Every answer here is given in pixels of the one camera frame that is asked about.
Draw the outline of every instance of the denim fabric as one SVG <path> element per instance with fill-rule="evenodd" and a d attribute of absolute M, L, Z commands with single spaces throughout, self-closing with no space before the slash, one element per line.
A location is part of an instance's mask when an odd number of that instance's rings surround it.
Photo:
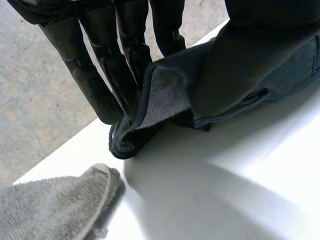
<path fill-rule="evenodd" d="M 113 125 L 109 150 L 119 159 L 133 157 L 163 123 L 191 110 L 186 86 L 197 79 L 214 39 L 152 63 L 145 74 L 137 117 Z M 276 68 L 239 104 L 218 116 L 186 114 L 193 128 L 221 123 L 264 103 L 275 103 L 320 82 L 320 35 Z"/>

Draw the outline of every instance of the gray floor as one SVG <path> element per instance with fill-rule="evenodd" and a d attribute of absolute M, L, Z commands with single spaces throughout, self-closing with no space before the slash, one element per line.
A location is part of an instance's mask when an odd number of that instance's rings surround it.
<path fill-rule="evenodd" d="M 227 18 L 223 0 L 186 0 L 180 32 L 187 47 Z M 1 187 L 34 167 L 96 115 L 37 26 L 27 23 L 3 0 L 0 22 Z M 150 13 L 145 36 L 153 60 L 161 58 Z"/>

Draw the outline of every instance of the black robotic finger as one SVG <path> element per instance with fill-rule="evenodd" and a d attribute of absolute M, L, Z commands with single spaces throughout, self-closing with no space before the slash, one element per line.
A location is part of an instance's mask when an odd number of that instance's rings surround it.
<path fill-rule="evenodd" d="M 114 6 L 110 4 L 80 11 L 79 19 L 115 97 L 125 114 L 134 119 L 138 109 L 139 89 L 119 49 Z"/>
<path fill-rule="evenodd" d="M 115 0 L 113 3 L 123 52 L 135 81 L 141 88 L 146 68 L 152 62 L 150 49 L 145 41 L 148 0 Z"/>
<path fill-rule="evenodd" d="M 150 4 L 155 39 L 163 56 L 186 49 L 185 39 L 179 33 L 185 0 L 150 0 Z"/>
<path fill-rule="evenodd" d="M 69 17 L 39 26 L 99 119 L 105 124 L 119 121 L 123 112 L 90 59 L 78 19 Z"/>

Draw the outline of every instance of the gray towel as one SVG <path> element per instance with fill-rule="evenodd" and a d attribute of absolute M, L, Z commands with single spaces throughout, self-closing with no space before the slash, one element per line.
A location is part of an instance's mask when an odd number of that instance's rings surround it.
<path fill-rule="evenodd" d="M 1 240 L 81 240 L 124 189 L 116 169 L 99 163 L 64 176 L 0 190 Z"/>

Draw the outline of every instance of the white table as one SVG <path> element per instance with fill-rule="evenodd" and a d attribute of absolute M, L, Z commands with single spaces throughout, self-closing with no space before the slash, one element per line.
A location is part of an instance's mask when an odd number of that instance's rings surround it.
<path fill-rule="evenodd" d="M 109 129 L 93 121 L 17 183 L 117 168 L 127 189 L 107 240 L 320 240 L 319 90 L 209 133 L 169 124 L 128 160 L 109 152 Z"/>

